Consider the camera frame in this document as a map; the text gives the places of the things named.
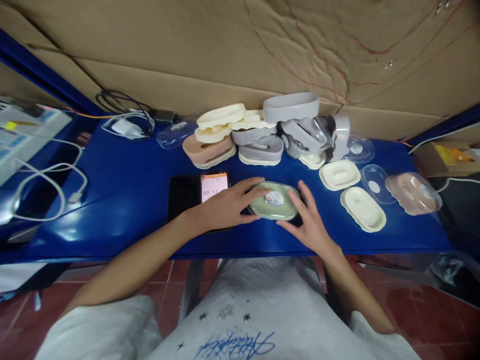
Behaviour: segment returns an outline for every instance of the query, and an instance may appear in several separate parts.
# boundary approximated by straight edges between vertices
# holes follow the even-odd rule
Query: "white t-shirt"
[[[165,340],[152,300],[139,295],[72,310],[36,360],[420,359],[401,335],[375,332],[359,312],[346,326],[301,259],[231,259],[216,277]]]

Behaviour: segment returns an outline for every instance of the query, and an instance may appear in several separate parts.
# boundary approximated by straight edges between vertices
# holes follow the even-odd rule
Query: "black phone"
[[[229,187],[230,178],[227,171],[206,171],[202,172],[200,176],[172,177],[168,189],[167,222]]]

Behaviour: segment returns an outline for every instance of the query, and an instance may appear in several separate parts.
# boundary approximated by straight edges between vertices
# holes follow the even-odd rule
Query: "green container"
[[[255,215],[270,220],[294,219],[299,211],[289,196],[289,189],[292,189],[297,196],[299,192],[294,187],[273,181],[264,181],[254,185],[251,189],[270,189],[266,196],[256,198],[248,205],[248,210]]]

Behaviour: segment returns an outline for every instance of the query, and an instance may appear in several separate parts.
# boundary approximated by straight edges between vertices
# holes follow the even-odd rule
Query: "hand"
[[[241,215],[240,212],[253,200],[270,192],[267,188],[257,188],[245,193],[253,185],[264,181],[264,177],[251,177],[238,182],[233,187],[220,191],[204,203],[191,209],[196,212],[195,221],[198,222],[204,232],[207,232],[214,229],[230,228],[239,224],[249,224],[260,219],[257,215]]]
[[[325,229],[312,192],[302,180],[298,182],[298,188],[300,189],[301,198],[305,201],[306,205],[291,189],[288,190],[288,195],[298,209],[303,225],[296,227],[282,220],[276,223],[300,240],[307,248],[316,252],[321,258],[329,257],[332,253],[337,253],[339,247],[330,238]]]

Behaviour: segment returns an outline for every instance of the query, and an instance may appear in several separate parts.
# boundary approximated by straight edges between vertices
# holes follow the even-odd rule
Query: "timer display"
[[[202,175],[201,177],[201,202],[204,203],[212,196],[218,194],[222,190],[229,188],[227,174],[216,173]]]

